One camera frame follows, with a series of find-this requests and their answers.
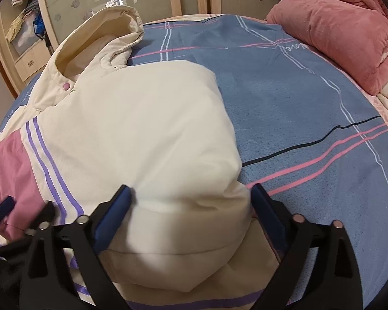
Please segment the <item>open wardrobe shelf unit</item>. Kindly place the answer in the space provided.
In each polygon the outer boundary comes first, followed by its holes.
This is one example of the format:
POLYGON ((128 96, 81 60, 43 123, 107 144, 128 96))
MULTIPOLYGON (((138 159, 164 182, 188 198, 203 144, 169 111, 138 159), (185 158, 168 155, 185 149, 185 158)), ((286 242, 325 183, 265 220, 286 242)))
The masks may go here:
POLYGON ((0 68, 16 93, 46 66, 51 56, 38 0, 1 0, 0 68))

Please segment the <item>pink folded quilt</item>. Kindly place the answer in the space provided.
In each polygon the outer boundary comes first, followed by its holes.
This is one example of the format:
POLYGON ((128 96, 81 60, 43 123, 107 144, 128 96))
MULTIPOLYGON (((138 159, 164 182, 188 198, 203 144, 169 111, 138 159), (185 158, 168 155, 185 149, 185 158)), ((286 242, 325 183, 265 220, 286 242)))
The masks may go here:
POLYGON ((370 95, 388 82, 388 9, 382 0, 281 0, 266 20, 318 49, 370 95))

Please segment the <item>blue striped bed sheet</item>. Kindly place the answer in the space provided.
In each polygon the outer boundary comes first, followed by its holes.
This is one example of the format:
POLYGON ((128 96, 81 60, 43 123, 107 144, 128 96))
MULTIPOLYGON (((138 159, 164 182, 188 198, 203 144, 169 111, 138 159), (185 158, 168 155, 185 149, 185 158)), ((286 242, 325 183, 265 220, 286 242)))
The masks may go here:
POLYGON ((314 222, 341 220, 369 304, 388 281, 388 124, 343 72, 280 26, 233 17, 247 47, 239 58, 202 54, 200 64, 217 69, 238 180, 314 222))

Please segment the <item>cream pink hooded jacket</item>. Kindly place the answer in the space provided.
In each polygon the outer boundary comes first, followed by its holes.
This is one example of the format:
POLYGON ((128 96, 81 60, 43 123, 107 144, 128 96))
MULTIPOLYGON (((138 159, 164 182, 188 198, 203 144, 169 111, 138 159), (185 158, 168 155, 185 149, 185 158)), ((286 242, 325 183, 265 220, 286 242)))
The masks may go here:
POLYGON ((88 215, 121 185, 100 260, 133 309, 249 309, 278 263, 241 169, 235 130, 202 54, 239 58, 233 16, 143 26, 103 9, 56 49, 0 132, 0 244, 46 202, 56 224, 88 215))

